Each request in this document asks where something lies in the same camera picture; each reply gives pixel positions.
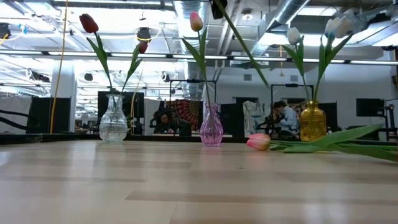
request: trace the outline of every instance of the man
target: man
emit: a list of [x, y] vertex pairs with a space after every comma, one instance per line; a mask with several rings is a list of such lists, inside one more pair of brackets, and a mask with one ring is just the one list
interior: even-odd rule
[[297, 134], [297, 114], [287, 106], [284, 101], [274, 103], [274, 110], [279, 113], [280, 121], [277, 126], [281, 128], [280, 138], [291, 138]]

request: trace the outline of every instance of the table surface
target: table surface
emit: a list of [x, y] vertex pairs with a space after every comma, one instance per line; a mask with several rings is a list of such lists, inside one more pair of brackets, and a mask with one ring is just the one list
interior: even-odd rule
[[5, 224], [398, 223], [398, 165], [244, 144], [8, 145], [0, 201]]

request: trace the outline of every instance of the pink glass vase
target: pink glass vase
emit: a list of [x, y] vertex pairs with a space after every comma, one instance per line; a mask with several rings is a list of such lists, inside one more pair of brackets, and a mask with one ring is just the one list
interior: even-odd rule
[[218, 104], [206, 105], [206, 118], [200, 127], [200, 138], [205, 146], [220, 146], [223, 140], [224, 129], [217, 115]]

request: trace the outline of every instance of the vase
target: vase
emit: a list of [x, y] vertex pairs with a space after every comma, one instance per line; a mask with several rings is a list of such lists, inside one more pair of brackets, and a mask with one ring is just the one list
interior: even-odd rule
[[218, 104], [206, 105], [206, 118], [200, 127], [200, 139], [205, 146], [220, 146], [223, 140], [224, 129], [217, 115]]
[[316, 141], [326, 136], [326, 115], [318, 108], [317, 101], [309, 101], [300, 115], [301, 141]]
[[108, 109], [99, 124], [99, 136], [106, 142], [120, 143], [127, 135], [127, 119], [123, 113], [122, 105], [124, 96], [106, 95]]

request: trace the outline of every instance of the yellow glass vase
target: yellow glass vase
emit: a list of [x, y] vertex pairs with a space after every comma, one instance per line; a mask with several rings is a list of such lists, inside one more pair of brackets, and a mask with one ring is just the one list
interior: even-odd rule
[[315, 141], [326, 136], [326, 115], [318, 108], [317, 101], [309, 101], [300, 115], [301, 141]]

